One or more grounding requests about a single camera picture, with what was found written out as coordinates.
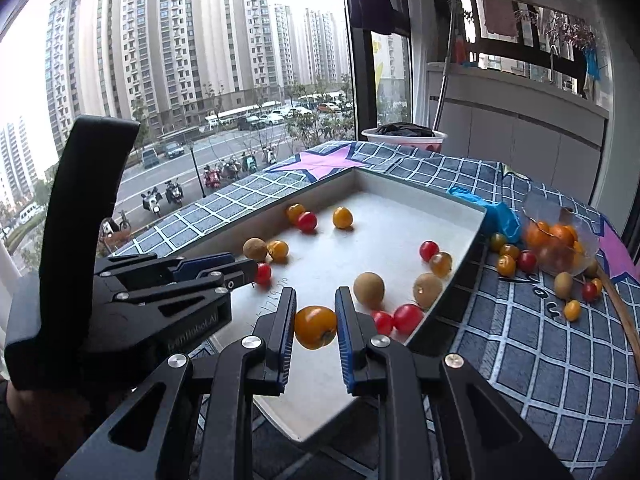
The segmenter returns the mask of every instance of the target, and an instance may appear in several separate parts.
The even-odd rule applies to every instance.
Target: shallow cardboard tray
[[[315,234],[303,234],[287,222],[284,211],[296,202],[318,216]],[[353,213],[352,230],[334,228],[332,213],[337,206]],[[484,213],[484,208],[451,195],[351,168],[232,222],[184,255],[219,251],[239,254],[251,237],[277,238],[289,245],[289,261],[272,264],[270,290],[247,285],[232,292],[232,321],[210,338],[217,349],[223,349],[249,335],[258,316],[276,309],[284,286],[296,289],[298,309],[312,304],[333,309],[336,288],[351,287],[361,272],[375,272],[385,281],[384,309],[392,313],[412,300],[416,277],[429,272],[418,255],[425,240],[434,240],[453,257],[452,272],[444,280],[444,294],[478,234]],[[433,315],[439,299],[421,325]],[[357,302],[356,309],[368,312]],[[411,338],[395,333],[392,337],[402,342]],[[337,338],[316,351],[306,350],[294,340],[286,392],[280,397],[255,400],[267,419],[290,439],[309,439],[353,400],[342,382]]]

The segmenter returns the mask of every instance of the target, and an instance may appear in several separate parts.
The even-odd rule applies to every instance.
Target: dark garment
[[[14,416],[6,404],[8,382],[0,379],[0,479],[51,480],[56,471],[39,453],[26,449],[15,426]]]

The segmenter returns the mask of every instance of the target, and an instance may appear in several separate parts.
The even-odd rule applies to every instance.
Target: silver screw
[[[242,339],[242,346],[245,348],[258,348],[262,344],[262,339],[257,335],[248,335]]]
[[[391,339],[386,335],[377,334],[371,338],[371,344],[377,348],[386,348],[391,344]]]
[[[465,360],[462,358],[462,355],[447,354],[444,356],[444,364],[446,364],[449,368],[462,368],[462,365],[464,363]]]
[[[187,364],[187,356],[183,354],[174,354],[166,360],[171,368],[182,368]]]

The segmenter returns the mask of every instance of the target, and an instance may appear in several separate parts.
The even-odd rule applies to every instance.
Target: tablecloth
[[[499,162],[442,156],[372,142],[328,142],[231,184],[164,218],[118,254],[165,256],[245,214],[337,171],[358,166],[425,186],[462,186],[516,209],[539,193],[591,223],[600,236],[598,260],[638,327],[640,283],[626,249],[595,209]],[[578,322],[561,316],[553,278],[543,272],[513,280],[498,276],[496,255],[476,240],[441,309],[412,345],[425,354],[458,352],[508,400],[576,478],[596,475],[633,421],[639,381],[615,309],[605,293],[583,305]],[[580,298],[578,281],[574,298]],[[194,354],[213,352],[204,344]],[[425,402],[428,426],[428,400]],[[277,478],[289,478],[282,473]]]

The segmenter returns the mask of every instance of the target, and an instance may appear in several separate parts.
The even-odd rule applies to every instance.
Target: grid pattern
[[[328,154],[344,144],[328,142],[313,151]],[[503,200],[513,209],[528,192],[540,193],[571,207],[591,222],[594,232],[601,231],[602,217],[596,210],[543,184],[509,173],[499,163],[441,156],[407,146],[351,144],[350,157],[366,164],[368,171],[441,190],[463,186],[486,200]],[[292,160],[178,211],[120,253],[169,254],[225,223],[308,186],[303,171],[278,170]],[[598,258],[607,268],[603,255]],[[580,320],[569,324],[561,315],[564,302],[555,297],[551,276],[518,272],[513,279],[505,279],[495,269],[496,259],[488,253],[484,238],[479,237],[448,298],[440,303],[443,308],[439,315],[412,340],[412,349],[429,355],[455,351],[464,356],[503,394],[575,478],[594,478],[628,430],[638,405],[638,375],[620,320],[604,292],[598,302],[583,304]],[[580,298],[580,286],[581,282],[575,280],[572,297]],[[616,287],[638,326],[639,283],[626,276]],[[205,342],[197,352],[213,351]],[[425,410],[433,431],[428,400]],[[313,450],[303,450],[256,413],[255,477],[376,478],[377,422],[372,421],[377,420],[377,407],[356,403],[345,418],[351,422],[338,436]],[[437,458],[434,467],[439,475]]]

